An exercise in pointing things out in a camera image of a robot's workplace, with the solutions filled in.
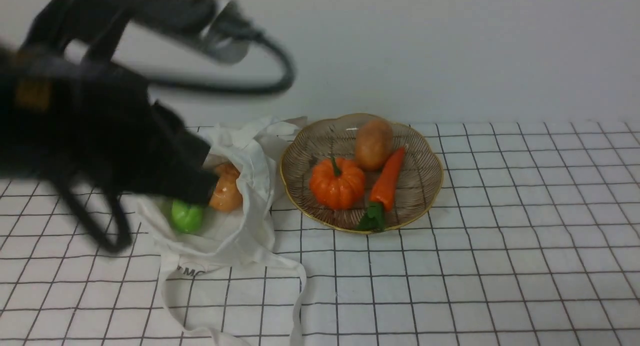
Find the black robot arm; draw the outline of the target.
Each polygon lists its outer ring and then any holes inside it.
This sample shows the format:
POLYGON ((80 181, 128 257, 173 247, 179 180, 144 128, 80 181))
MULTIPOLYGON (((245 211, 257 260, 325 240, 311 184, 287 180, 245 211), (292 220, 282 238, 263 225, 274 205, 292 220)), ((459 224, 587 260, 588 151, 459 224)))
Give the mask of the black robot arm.
POLYGON ((217 62, 272 46, 233 0, 50 0, 18 48, 1 46, 2 178, 48 182, 68 204, 77 181, 109 197, 210 204, 218 177, 202 168, 205 141, 149 88, 270 95, 291 85, 290 61, 274 84, 142 74, 114 61, 130 23, 217 62))

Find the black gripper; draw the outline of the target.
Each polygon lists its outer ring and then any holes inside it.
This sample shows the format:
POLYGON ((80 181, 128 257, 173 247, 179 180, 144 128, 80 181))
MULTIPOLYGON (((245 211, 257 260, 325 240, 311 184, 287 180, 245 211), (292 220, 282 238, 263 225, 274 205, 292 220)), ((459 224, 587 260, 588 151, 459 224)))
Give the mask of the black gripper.
POLYGON ((203 167, 210 144, 148 88, 112 63, 2 47, 1 177, 208 206, 219 180, 203 167))

